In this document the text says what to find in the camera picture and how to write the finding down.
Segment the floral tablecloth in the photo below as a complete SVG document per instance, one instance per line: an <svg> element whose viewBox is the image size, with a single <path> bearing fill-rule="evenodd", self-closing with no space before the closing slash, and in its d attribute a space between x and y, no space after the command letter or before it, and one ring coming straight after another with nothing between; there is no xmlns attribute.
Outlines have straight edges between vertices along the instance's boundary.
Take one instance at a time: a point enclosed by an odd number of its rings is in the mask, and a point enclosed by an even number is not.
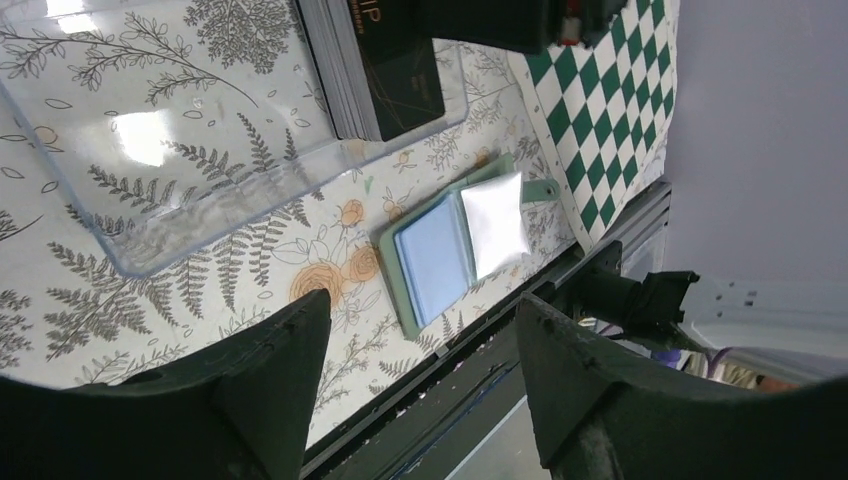
<svg viewBox="0 0 848 480"><path fill-rule="evenodd" d="M273 58L241 58L227 56L241 50L214 39L181 39L208 49L212 60L220 57L230 72L250 74L286 54L279 48ZM300 41L296 35L277 40ZM470 101L462 125L349 171L321 194L295 200L142 280L111 267L32 139L0 105L0 374L53 388L118 383L327 288L333 329L309 443L320 439L575 243L559 202L526 205L532 256L469 291L417 341L403 338L371 234L500 153L513 153L526 178L550 172L505 53L475 45L461 50ZM85 95L80 89L79 98L63 102L85 102ZM52 125L38 125L35 133L58 155L73 143ZM660 174L663 158L639 181ZM124 228L116 222L104 217L101 228Z"/></svg>

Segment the checkered placemat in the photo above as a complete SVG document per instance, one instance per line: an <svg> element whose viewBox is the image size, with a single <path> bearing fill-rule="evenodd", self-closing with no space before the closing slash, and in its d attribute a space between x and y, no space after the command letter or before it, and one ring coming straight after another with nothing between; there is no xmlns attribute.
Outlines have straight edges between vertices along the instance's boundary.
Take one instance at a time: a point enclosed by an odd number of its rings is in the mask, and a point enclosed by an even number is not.
<svg viewBox="0 0 848 480"><path fill-rule="evenodd" d="M510 54L510 67L580 245L590 250L635 193L671 120L676 48L663 0L622 10L593 50Z"/></svg>

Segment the transparent container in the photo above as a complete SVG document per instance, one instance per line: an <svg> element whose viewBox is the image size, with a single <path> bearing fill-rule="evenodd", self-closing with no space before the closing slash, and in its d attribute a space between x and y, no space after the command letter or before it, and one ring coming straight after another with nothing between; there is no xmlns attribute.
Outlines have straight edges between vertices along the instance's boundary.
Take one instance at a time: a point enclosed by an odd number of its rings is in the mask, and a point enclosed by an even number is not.
<svg viewBox="0 0 848 480"><path fill-rule="evenodd" d="M122 274L149 275L466 118L459 50L436 41L445 116L387 143L338 140L292 5L0 8L0 93Z"/></svg>

